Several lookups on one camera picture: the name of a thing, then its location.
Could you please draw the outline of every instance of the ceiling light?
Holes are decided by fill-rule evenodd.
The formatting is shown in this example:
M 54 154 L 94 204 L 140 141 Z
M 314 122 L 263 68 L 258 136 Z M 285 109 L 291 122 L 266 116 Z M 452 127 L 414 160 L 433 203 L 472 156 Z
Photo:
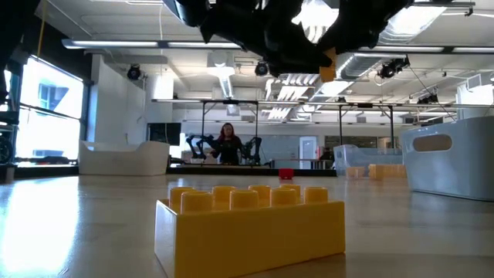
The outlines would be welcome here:
M 147 1 L 126 1 L 129 5 L 163 5 L 161 0 L 147 0 Z
M 494 47 L 455 47 L 453 53 L 494 53 Z
M 298 104 L 304 104 L 303 101 L 259 101 L 259 104 L 291 104 L 291 105 L 298 105 Z
M 440 53 L 444 47 L 439 46 L 376 46 L 373 49 L 362 48 L 361 50 L 371 52 L 398 52 L 398 53 Z
M 176 49 L 240 49 L 233 42 L 169 42 L 168 47 Z
M 355 57 L 367 57 L 367 58 L 389 58 L 389 59 L 404 59 L 406 54 L 386 54 L 386 53 L 354 53 Z
M 420 112 L 420 116 L 429 117 L 429 116 L 448 116 L 446 112 Z
M 338 115 L 340 113 L 340 111 L 338 111 L 338 110 L 318 110 L 316 113 Z M 345 110 L 341 111 L 341 114 L 346 114 L 346 115 L 357 115 L 357 114 L 361 114 L 361 113 L 362 113 L 362 111 L 345 111 Z
M 153 99 L 152 102 L 162 102 L 162 103 L 200 103 L 201 100 L 159 100 Z
M 382 111 L 362 111 L 364 112 L 364 115 L 382 115 Z M 410 112 L 404 112 L 404 111 L 393 111 L 393 116 L 399 116 L 399 115 L 405 115 L 409 114 Z
M 140 41 L 74 41 L 63 39 L 62 44 L 67 49 L 95 49 L 95 48 L 157 48 L 158 42 L 140 42 Z

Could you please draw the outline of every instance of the lego brick stud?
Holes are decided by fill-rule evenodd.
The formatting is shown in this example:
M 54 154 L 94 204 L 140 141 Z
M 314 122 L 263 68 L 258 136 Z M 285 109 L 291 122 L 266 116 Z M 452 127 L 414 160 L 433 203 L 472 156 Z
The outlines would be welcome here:
M 233 190 L 230 192 L 230 209 L 257 209 L 259 193 L 253 190 Z
M 194 191 L 192 187 L 178 187 L 170 190 L 170 208 L 175 212 L 180 212 L 182 193 Z
M 215 203 L 230 202 L 230 192 L 235 190 L 233 186 L 215 186 L 213 188 L 213 201 Z
M 292 188 L 271 189 L 271 206 L 296 205 L 296 191 Z
M 295 193 L 298 197 L 300 197 L 300 185 L 280 185 L 280 188 L 291 188 L 295 190 Z
M 213 194 L 189 191 L 182 193 L 181 213 L 210 212 L 213 209 Z
M 304 202 L 306 204 L 316 204 L 327 202 L 327 188 L 307 187 L 303 192 Z
M 259 201 L 268 201 L 271 196 L 271 187 L 268 185 L 251 185 L 249 190 L 253 190 L 259 194 Z

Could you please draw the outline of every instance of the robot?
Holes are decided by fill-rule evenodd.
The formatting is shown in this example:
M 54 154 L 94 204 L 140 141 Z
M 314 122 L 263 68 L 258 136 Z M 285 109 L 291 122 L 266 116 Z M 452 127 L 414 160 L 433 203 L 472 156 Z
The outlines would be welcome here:
M 292 23 L 303 0 L 163 0 L 186 25 L 200 29 L 204 42 L 213 35 L 227 39 L 262 57 L 257 75 L 319 73 L 333 64 L 326 51 L 336 55 L 360 47 L 374 48 L 388 20 L 414 0 L 340 0 L 335 23 L 317 44 L 311 43 L 301 25 Z M 438 4 L 452 0 L 431 0 Z
M 199 154 L 195 152 L 194 146 L 192 145 L 192 140 L 194 138 L 201 138 L 195 145 L 198 147 Z M 185 139 L 185 142 L 189 145 L 192 151 L 192 158 L 200 158 L 206 159 L 206 155 L 204 153 L 204 143 L 207 143 L 213 150 L 215 150 L 218 154 L 221 153 L 222 144 L 214 139 L 212 135 L 209 136 L 201 136 L 201 135 L 191 135 Z M 262 139 L 259 137 L 254 137 L 249 142 L 245 143 L 242 146 L 240 151 L 242 155 L 242 159 L 244 159 L 245 164 L 248 165 L 260 165 L 261 158 L 259 156 L 259 149 L 261 147 Z

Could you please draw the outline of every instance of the window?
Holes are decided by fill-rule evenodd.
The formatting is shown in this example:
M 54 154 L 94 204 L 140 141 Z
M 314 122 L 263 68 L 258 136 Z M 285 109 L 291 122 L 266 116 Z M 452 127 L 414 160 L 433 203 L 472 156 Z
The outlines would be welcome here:
M 7 85 L 7 92 L 10 92 L 12 85 L 12 73 L 8 70 L 4 71 L 5 74 L 5 84 Z M 8 111 L 8 105 L 6 103 L 0 103 L 0 112 Z
M 83 111 L 82 80 L 30 58 L 24 66 L 21 103 L 70 117 L 80 118 Z
M 12 73 L 8 70 L 4 71 L 5 74 L 5 83 L 7 84 L 7 92 L 10 92 L 10 83 L 12 82 Z
M 30 58 L 22 78 L 18 158 L 79 155 L 82 80 Z

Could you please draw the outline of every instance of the woman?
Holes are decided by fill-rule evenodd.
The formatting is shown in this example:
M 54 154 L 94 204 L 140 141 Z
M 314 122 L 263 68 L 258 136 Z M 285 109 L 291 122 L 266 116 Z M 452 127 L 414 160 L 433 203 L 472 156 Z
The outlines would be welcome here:
M 223 125 L 218 143 L 220 148 L 212 152 L 213 157 L 217 158 L 221 155 L 219 160 L 222 164 L 238 165 L 239 155 L 237 151 L 242 150 L 242 142 L 235 135 L 232 124 L 226 123 Z

